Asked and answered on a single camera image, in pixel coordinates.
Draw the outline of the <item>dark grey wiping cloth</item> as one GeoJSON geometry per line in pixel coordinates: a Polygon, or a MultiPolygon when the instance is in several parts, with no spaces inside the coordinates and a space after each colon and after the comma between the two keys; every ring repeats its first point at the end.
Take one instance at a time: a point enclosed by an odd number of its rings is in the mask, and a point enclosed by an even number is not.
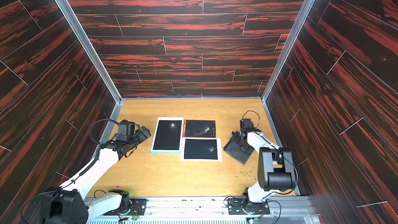
{"type": "Polygon", "coordinates": [[[243,139],[239,132],[232,132],[232,137],[223,150],[240,164],[245,165],[255,149],[243,139]]]}

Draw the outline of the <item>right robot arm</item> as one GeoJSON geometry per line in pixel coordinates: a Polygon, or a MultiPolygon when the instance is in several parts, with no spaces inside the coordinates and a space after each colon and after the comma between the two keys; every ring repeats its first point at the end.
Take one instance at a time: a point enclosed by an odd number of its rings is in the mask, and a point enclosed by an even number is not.
{"type": "Polygon", "coordinates": [[[243,129],[241,133],[259,154],[258,181],[245,189],[243,206],[261,204],[274,194],[286,195],[295,190],[298,175],[291,151],[273,144],[258,129],[243,129]]]}

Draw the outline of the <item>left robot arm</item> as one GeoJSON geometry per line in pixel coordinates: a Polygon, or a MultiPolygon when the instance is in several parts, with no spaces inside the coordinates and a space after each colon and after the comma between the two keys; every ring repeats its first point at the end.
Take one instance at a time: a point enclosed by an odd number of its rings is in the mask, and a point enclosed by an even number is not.
{"type": "Polygon", "coordinates": [[[122,157],[128,157],[139,144],[150,138],[146,127],[121,131],[102,143],[95,157],[57,189],[39,194],[41,198],[39,224],[86,224],[106,213],[128,215],[136,207],[129,193],[111,190],[104,196],[87,199],[96,182],[122,157]]]}

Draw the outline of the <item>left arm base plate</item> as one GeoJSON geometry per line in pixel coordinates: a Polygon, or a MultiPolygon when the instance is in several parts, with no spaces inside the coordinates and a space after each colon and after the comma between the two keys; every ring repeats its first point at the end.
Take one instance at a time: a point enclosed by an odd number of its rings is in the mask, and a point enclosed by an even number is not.
{"type": "Polygon", "coordinates": [[[147,199],[130,198],[123,200],[119,208],[106,212],[104,216],[143,216],[146,210],[147,199]]]}

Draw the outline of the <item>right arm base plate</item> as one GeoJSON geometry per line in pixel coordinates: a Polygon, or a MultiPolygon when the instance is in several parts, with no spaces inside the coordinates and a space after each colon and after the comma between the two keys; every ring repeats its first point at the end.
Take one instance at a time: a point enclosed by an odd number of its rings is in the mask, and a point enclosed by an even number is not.
{"type": "Polygon", "coordinates": [[[267,203],[253,203],[242,197],[226,197],[223,201],[230,215],[268,215],[267,203]]]}

